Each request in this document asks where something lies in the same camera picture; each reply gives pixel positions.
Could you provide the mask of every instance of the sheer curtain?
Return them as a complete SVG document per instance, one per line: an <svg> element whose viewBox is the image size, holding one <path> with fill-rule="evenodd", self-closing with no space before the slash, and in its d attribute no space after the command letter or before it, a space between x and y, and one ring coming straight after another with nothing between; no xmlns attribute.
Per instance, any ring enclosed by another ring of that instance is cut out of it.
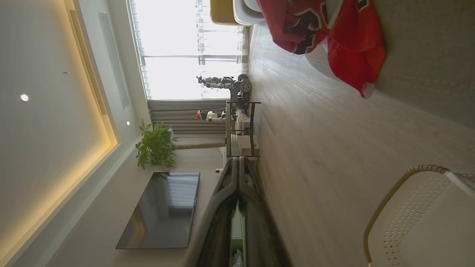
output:
<svg viewBox="0 0 475 267"><path fill-rule="evenodd" d="M247 73L247 30L216 25L209 0L130 0L142 77L149 100L229 98L196 76Z"/></svg>

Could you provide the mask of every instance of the gray curtain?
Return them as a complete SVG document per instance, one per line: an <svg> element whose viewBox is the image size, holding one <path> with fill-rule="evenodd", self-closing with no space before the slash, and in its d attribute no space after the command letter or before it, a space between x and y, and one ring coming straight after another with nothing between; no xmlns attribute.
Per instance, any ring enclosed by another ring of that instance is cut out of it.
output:
<svg viewBox="0 0 475 267"><path fill-rule="evenodd" d="M226 135L224 122L211 123L196 120L198 110L216 113L226 108L228 99L197 99L197 100L148 100L150 118L153 123L163 123L172 126L178 136L210 136L223 137Z"/></svg>

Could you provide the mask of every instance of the green plant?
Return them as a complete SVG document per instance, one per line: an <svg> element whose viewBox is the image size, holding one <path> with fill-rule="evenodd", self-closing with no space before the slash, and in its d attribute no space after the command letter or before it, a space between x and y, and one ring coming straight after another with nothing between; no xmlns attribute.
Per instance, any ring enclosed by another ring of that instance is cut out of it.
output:
<svg viewBox="0 0 475 267"><path fill-rule="evenodd" d="M162 165L167 168L172 167L176 161L173 157L176 149L176 145L171 142L171 126L163 127L163 123L145 125L145 121L142 119L142 125L139 126L142 131L142 140L135 144L135 148L138 149L137 166L142 167L145 170L145 164L151 163L152 165Z"/></svg>

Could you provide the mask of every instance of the television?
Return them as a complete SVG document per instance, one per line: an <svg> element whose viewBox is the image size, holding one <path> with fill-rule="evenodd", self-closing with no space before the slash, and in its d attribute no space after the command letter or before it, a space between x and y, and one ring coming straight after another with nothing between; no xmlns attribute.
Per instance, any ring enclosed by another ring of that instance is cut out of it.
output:
<svg viewBox="0 0 475 267"><path fill-rule="evenodd" d="M186 248L199 172L155 172L115 249Z"/></svg>

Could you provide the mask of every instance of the red cloth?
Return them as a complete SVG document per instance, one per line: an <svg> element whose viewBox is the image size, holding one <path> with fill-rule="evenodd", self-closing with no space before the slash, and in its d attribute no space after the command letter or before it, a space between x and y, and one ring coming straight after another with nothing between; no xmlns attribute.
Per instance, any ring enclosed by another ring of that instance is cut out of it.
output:
<svg viewBox="0 0 475 267"><path fill-rule="evenodd" d="M309 53L328 36L332 72L364 96L384 60L381 28L371 0L343 0L332 29L324 0L257 0L274 42L283 49Z"/></svg>

